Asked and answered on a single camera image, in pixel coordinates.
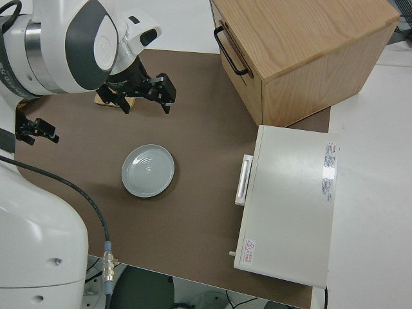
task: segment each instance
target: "red warning sticker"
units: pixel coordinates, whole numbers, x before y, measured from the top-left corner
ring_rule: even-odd
[[[242,263],[251,265],[253,264],[253,255],[256,247],[256,242],[251,239],[245,239],[243,244],[243,257]]]

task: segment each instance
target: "metal connector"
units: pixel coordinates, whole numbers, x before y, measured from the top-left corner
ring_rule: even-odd
[[[113,281],[115,277],[115,259],[111,251],[105,251],[103,254],[103,280]]]
[[[104,243],[103,253],[103,280],[104,280],[104,293],[111,295],[113,293],[113,280],[115,278],[115,259],[111,252],[111,242],[106,241]]]

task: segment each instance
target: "wooden box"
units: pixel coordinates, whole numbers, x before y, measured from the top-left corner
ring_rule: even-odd
[[[249,113],[256,124],[282,127],[358,93],[399,19],[387,0],[211,6],[223,67]]]

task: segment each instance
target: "black handle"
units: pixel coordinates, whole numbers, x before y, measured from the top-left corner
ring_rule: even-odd
[[[225,55],[227,61],[229,62],[230,66],[232,67],[232,69],[233,69],[233,71],[234,71],[234,73],[235,73],[236,75],[239,75],[239,76],[240,76],[240,75],[247,74],[247,73],[248,73],[248,69],[247,69],[247,68],[244,69],[244,70],[241,70],[241,71],[239,71],[239,70],[237,69],[237,67],[236,67],[236,66],[234,65],[234,63],[233,63],[233,60],[230,58],[229,54],[227,53],[225,47],[223,46],[223,44],[222,44],[221,41],[219,40],[218,33],[219,33],[219,32],[222,32],[222,31],[224,31],[224,27],[223,27],[223,26],[217,27],[217,28],[213,31],[214,38],[216,39],[216,42],[218,42],[218,45],[219,45],[221,51],[222,51],[223,54]]]

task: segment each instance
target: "ceramic plate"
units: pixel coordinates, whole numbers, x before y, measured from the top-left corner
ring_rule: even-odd
[[[131,194],[150,198],[167,188],[173,173],[174,162],[169,151],[159,145],[144,145],[127,156],[122,181]]]

